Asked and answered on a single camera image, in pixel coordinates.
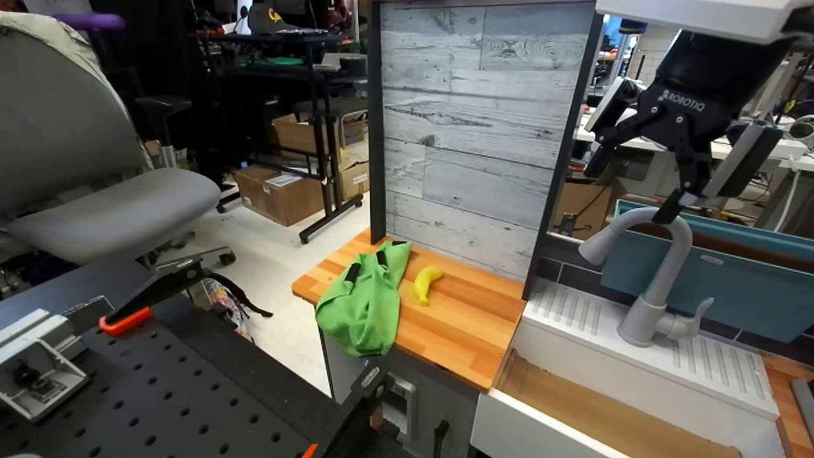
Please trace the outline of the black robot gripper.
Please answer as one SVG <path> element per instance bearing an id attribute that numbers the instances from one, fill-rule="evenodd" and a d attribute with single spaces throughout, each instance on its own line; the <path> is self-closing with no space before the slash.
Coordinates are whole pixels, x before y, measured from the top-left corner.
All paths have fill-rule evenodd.
<path id="1" fill-rule="evenodd" d="M 670 223 L 706 197 L 737 195 L 784 138 L 779 125 L 742 122 L 739 112 L 789 47 L 789 37 L 745 42 L 678 33 L 648 87 L 617 76 L 599 99 L 584 176 L 603 176 L 622 141 L 642 138 L 670 153 L 678 169 L 653 223 Z"/>

